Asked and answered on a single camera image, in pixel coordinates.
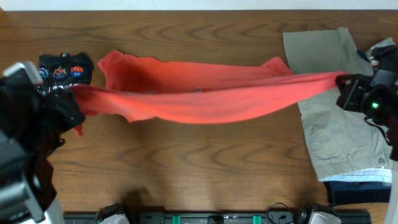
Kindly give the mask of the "black folded printed jersey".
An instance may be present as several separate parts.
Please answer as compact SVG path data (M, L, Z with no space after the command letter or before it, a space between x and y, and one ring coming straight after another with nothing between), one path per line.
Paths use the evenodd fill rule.
M92 79L94 63L85 52L76 55L61 53L39 56L39 75L43 84L36 90L43 96L58 88L66 89L76 85L89 85Z

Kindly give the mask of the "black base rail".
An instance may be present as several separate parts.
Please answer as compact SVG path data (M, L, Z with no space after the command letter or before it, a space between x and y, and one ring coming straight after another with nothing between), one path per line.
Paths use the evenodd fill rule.
M65 223L99 224L296 224L340 223L371 224L369 212L360 210L335 210L334 208L308 203L302 209L289 208L281 203L271 205L265 212L141 212L128 213L116 203L97 213L66 213Z

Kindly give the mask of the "light blue folded garment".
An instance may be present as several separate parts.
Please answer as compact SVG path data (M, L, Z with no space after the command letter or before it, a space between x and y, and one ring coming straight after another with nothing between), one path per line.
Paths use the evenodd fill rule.
M318 180L319 182L384 182L392 183L392 173L390 169L363 169L344 174L331 175Z

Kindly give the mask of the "khaki cargo shorts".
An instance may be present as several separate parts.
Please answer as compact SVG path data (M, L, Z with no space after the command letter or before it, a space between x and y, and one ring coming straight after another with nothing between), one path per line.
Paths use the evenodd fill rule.
M370 76L373 68L358 54L345 27L335 30L285 32L284 49L296 74L347 72ZM340 93L329 91L300 101L303 132L318 180L363 169L391 169L391 147L364 115L336 105Z

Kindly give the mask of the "red orange soccer t-shirt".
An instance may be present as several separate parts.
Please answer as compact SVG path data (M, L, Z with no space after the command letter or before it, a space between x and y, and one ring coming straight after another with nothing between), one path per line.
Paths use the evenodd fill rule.
M279 57L260 66L165 62L114 50L98 62L104 87L73 87L86 115L128 121L233 123L264 116L336 86L337 72L296 75Z

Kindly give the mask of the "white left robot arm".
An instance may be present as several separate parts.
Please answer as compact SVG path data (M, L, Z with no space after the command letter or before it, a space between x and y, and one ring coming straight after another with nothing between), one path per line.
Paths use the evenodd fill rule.
M72 90L1 81L1 223L62 222L48 158L84 120Z

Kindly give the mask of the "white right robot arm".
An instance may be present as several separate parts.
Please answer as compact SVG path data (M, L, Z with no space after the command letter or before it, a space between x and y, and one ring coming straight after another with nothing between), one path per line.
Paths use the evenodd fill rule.
M340 96L336 104L343 110L365 115L365 122L370 119L370 126L388 131L382 135L392 147L392 187L389 198L385 224L397 224L397 91L395 75L341 75L336 78Z

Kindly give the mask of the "dark navy folded garment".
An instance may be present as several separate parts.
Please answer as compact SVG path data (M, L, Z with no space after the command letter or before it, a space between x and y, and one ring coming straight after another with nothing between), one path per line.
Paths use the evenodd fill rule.
M388 203L391 184L384 182L324 182L328 202L334 207L357 203Z

